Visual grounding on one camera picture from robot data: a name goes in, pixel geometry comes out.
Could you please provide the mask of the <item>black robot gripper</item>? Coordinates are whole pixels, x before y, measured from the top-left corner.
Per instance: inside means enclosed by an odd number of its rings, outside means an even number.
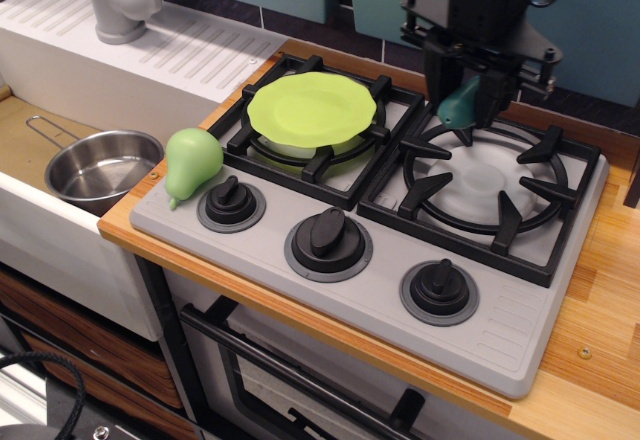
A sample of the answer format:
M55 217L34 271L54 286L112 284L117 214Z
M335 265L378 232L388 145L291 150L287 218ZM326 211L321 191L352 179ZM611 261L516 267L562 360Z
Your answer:
M454 93L467 69L479 76L475 127L487 128L520 86L542 95L553 88L560 50L526 20L528 8L557 0L403 0L405 41L422 48L429 100Z

